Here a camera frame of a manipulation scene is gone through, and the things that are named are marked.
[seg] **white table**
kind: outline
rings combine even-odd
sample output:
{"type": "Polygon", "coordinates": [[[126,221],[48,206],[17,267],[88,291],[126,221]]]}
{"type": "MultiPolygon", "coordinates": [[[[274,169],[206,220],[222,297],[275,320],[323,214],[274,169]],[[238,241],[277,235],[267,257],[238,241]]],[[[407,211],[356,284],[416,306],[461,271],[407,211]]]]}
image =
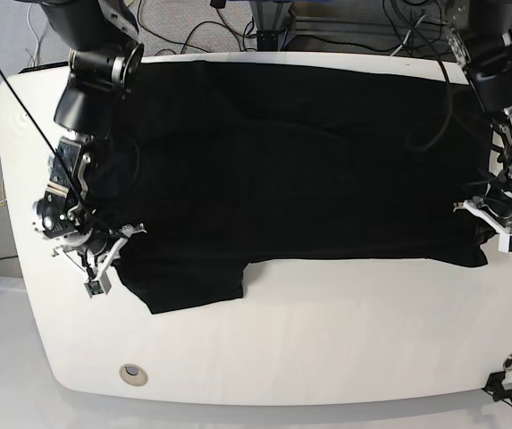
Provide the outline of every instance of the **white table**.
{"type": "MultiPolygon", "coordinates": [[[[370,55],[238,53],[150,61],[289,63],[441,80],[430,61],[370,55]]],[[[456,83],[465,82],[455,65],[456,83]]],[[[11,77],[54,144],[66,69],[11,77]]],[[[147,400],[315,405],[394,400],[483,387],[512,352],[512,255],[490,264],[434,261],[273,261],[246,271],[247,296],[150,315],[111,270],[113,289],[89,299],[82,279],[31,228],[48,150],[0,87],[0,151],[10,216],[33,313],[65,387],[147,400]],[[126,384],[126,364],[147,371],[126,384]]]]}

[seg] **white table surface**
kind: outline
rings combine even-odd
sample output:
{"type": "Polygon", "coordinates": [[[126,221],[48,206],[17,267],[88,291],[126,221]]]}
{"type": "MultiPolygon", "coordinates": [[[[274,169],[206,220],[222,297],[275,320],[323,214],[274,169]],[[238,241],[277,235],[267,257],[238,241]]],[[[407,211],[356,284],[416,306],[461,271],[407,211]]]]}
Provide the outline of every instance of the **white table surface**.
{"type": "MultiPolygon", "coordinates": [[[[197,59],[441,79],[433,62],[370,55],[153,61],[197,59]]],[[[465,81],[455,65],[449,69],[453,81],[465,81]]],[[[66,69],[11,77],[54,144],[66,78],[66,69]]],[[[481,388],[512,352],[512,255],[498,253],[496,240],[484,247],[491,263],[474,270],[425,260],[273,261],[247,269],[244,299],[163,315],[150,315],[112,270],[111,293],[89,299],[79,275],[50,257],[51,243],[31,228],[49,152],[4,85],[0,152],[29,300],[55,378],[70,389],[206,404],[394,400],[481,388]],[[143,367],[148,383],[124,383],[126,364],[143,367]]]]}

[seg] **black t-shirt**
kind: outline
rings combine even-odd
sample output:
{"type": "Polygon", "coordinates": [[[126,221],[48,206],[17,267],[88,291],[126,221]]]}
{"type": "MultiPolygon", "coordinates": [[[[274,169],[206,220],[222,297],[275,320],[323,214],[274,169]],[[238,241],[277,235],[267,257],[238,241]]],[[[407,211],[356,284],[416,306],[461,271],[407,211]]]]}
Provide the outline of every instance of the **black t-shirt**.
{"type": "Polygon", "coordinates": [[[115,263],[122,283],[156,314],[242,298],[245,266],[270,259],[487,264],[489,232],[453,203],[483,191],[465,184],[488,171],[491,129],[472,90],[454,92],[455,119],[420,153],[406,141],[440,128],[443,82],[143,64],[91,184],[121,194],[101,203],[110,223],[147,229],[115,263]]]}

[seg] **black cloth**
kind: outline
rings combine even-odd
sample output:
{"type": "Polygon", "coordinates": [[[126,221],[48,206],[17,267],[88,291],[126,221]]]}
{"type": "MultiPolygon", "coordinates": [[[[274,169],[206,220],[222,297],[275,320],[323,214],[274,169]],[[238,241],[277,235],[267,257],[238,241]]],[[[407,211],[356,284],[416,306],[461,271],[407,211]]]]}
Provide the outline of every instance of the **black cloth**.
{"type": "Polygon", "coordinates": [[[270,259],[486,265],[483,224],[452,208],[479,190],[464,185],[488,171],[491,129],[472,90],[454,92],[456,120],[416,153],[405,141],[426,143],[440,128],[443,82],[144,64],[113,127],[121,143],[91,183],[121,194],[101,201],[103,219],[147,228],[115,264],[122,283],[156,314],[242,298],[245,266],[270,259]]]}

